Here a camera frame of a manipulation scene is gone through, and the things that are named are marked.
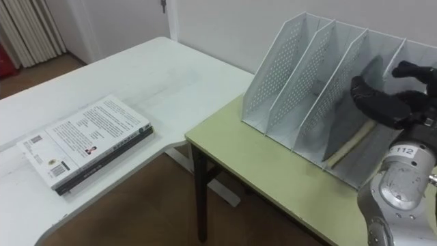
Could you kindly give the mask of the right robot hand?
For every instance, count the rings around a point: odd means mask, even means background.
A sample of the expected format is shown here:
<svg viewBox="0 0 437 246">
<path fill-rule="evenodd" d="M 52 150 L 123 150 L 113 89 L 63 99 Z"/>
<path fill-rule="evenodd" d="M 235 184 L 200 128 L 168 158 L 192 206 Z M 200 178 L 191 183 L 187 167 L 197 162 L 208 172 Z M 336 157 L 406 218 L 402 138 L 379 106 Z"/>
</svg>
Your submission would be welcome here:
<svg viewBox="0 0 437 246">
<path fill-rule="evenodd" d="M 387 94 L 367 84 L 362 76 L 355 76 L 350 88 L 354 104 L 377 123 L 401 130 L 398 140 L 436 146 L 436 69 L 403 60 L 392 70 L 392 76 L 412 77 L 426 85 L 426 92 Z"/>
</svg>

